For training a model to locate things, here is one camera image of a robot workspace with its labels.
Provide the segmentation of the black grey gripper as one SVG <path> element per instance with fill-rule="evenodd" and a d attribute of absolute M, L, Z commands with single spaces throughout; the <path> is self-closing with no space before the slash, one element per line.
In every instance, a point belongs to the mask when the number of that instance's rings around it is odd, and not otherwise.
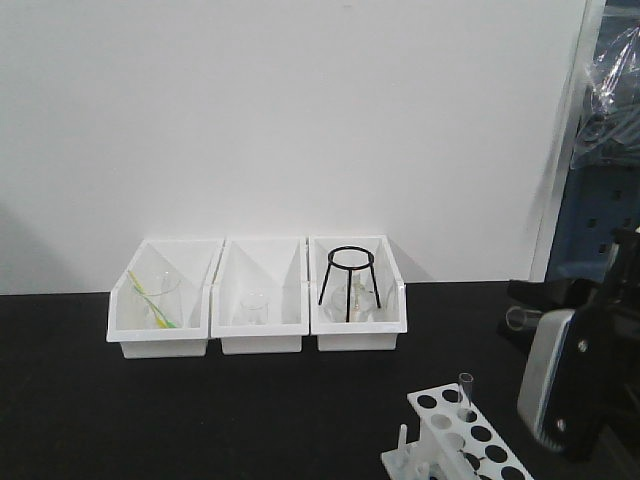
<path fill-rule="evenodd" d="M 537 328 L 496 333 L 528 359 L 517 410 L 536 440 L 571 460 L 590 457 L 614 399 L 639 362 L 639 232 L 616 228 L 602 281 L 510 280 L 512 299 L 543 313 Z"/>

